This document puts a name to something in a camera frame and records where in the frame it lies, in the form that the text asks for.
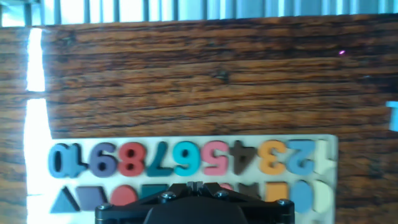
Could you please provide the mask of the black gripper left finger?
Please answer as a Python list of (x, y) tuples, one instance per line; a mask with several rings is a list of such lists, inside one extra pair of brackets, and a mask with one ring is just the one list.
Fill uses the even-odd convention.
[(144, 223), (151, 209), (158, 205), (166, 205), (178, 199), (194, 196), (196, 183), (172, 184), (166, 190), (156, 194), (129, 202), (126, 205), (115, 203), (104, 203), (95, 209), (96, 224), (124, 224)]

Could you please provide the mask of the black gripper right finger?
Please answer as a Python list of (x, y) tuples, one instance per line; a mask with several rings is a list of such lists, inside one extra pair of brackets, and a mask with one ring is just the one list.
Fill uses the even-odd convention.
[(295, 224), (295, 205), (286, 198), (265, 202), (256, 197), (228, 190), (215, 182), (197, 182), (196, 194), (237, 206), (248, 222)]

